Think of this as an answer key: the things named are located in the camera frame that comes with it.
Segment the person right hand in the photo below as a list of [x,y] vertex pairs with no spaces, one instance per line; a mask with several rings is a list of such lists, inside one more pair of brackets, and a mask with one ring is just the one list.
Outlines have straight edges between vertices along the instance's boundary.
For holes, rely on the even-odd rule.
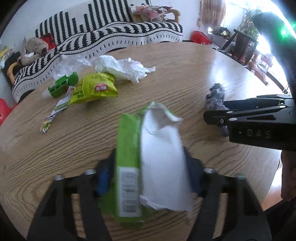
[[295,198],[295,152],[282,151],[281,198],[291,201]]

